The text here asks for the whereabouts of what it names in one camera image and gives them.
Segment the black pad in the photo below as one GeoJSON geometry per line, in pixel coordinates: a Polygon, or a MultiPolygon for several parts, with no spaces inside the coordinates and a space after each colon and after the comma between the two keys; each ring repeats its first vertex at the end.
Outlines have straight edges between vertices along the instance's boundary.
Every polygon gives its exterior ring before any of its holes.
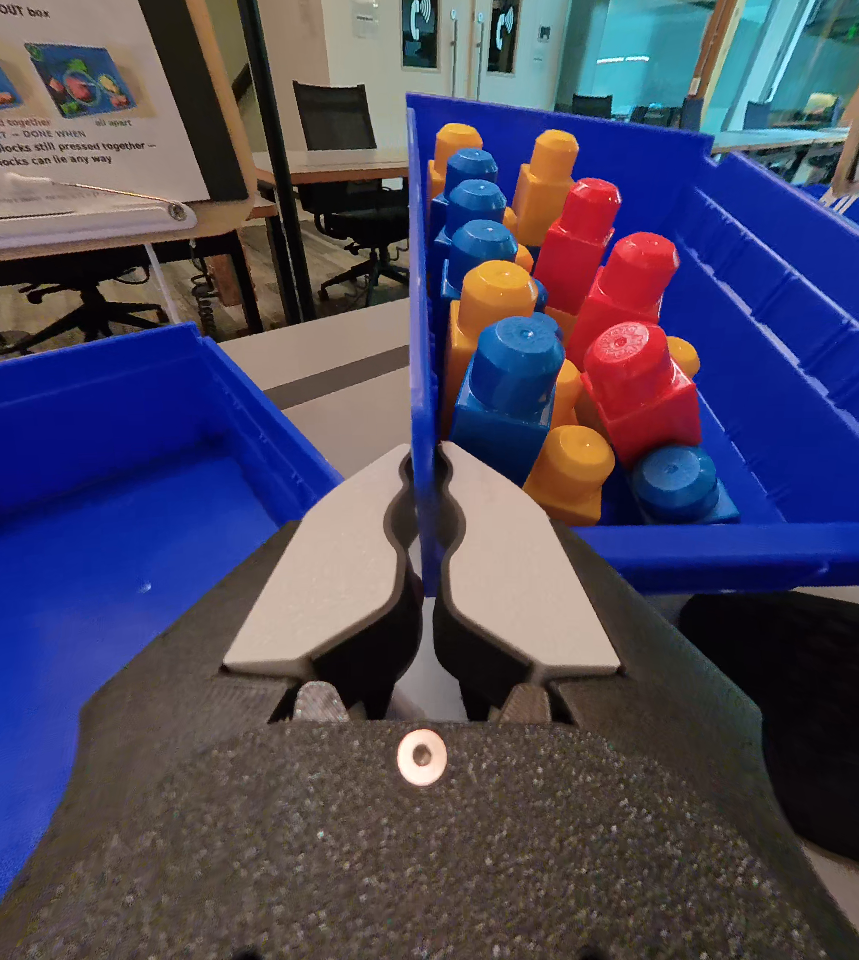
{"type": "Polygon", "coordinates": [[[859,863],[859,604],[697,594],[679,629],[758,707],[765,766],[796,834],[859,863]]]}

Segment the black metal pole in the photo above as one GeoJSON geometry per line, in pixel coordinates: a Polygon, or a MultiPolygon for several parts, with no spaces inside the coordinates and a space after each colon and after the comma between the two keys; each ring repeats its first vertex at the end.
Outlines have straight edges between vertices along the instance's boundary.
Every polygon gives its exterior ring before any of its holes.
{"type": "Polygon", "coordinates": [[[303,322],[304,317],[290,247],[292,233],[299,232],[299,220],[293,198],[291,173],[271,76],[266,37],[259,3],[257,1],[238,1],[236,5],[240,15],[248,65],[270,158],[270,168],[275,182],[273,192],[278,209],[279,227],[270,232],[270,237],[276,257],[275,267],[279,294],[286,323],[289,326],[299,325],[303,322]]]}

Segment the printed instruction sheet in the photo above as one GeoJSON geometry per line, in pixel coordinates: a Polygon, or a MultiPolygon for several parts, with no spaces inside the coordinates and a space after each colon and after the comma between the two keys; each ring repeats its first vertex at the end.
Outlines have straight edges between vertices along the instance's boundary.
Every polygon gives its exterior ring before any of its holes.
{"type": "Polygon", "coordinates": [[[211,199],[150,30],[166,4],[0,2],[0,175],[211,199]]]}

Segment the phone icon door panel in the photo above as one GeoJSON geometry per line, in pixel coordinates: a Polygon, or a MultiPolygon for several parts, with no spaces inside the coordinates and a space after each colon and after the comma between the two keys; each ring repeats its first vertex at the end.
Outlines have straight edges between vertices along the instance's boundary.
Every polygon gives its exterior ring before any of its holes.
{"type": "Polygon", "coordinates": [[[438,68],[439,2],[400,2],[401,65],[403,68],[438,68]]]}
{"type": "Polygon", "coordinates": [[[493,1],[486,71],[489,75],[512,75],[520,26],[521,1],[493,1]]]}

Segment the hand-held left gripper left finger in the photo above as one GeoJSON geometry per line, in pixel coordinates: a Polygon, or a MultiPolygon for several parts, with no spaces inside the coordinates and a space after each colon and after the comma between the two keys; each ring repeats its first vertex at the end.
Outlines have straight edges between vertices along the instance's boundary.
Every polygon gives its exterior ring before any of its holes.
{"type": "Polygon", "coordinates": [[[388,717],[423,637],[412,454],[399,444],[298,523],[223,656],[233,678],[323,682],[350,711],[388,717]]]}

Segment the pile of coloured toy blocks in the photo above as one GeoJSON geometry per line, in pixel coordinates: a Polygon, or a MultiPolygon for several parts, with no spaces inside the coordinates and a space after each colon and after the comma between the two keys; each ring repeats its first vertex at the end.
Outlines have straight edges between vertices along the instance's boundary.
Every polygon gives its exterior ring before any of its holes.
{"type": "Polygon", "coordinates": [[[738,523],[701,444],[700,356],[661,327],[678,249],[651,232],[614,242],[621,191],[575,179],[579,151],[543,131],[508,200],[473,126],[436,134],[425,279],[439,437],[569,526],[603,519],[615,470],[630,522],[738,523]]]}

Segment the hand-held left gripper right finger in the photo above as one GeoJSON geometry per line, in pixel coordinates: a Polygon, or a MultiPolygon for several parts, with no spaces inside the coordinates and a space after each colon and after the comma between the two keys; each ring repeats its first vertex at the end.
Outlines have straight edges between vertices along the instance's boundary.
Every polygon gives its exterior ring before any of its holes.
{"type": "Polygon", "coordinates": [[[616,676],[618,652],[546,512],[455,443],[439,457],[433,644],[467,717],[501,711],[522,684],[616,676]]]}

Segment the wooden pillar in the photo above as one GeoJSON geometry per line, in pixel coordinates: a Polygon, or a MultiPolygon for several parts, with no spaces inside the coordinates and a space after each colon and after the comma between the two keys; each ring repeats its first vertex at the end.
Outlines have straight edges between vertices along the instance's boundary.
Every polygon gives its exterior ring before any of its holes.
{"type": "Polygon", "coordinates": [[[726,59],[747,1],[717,1],[703,31],[699,54],[687,96],[708,107],[719,84],[726,59]]]}

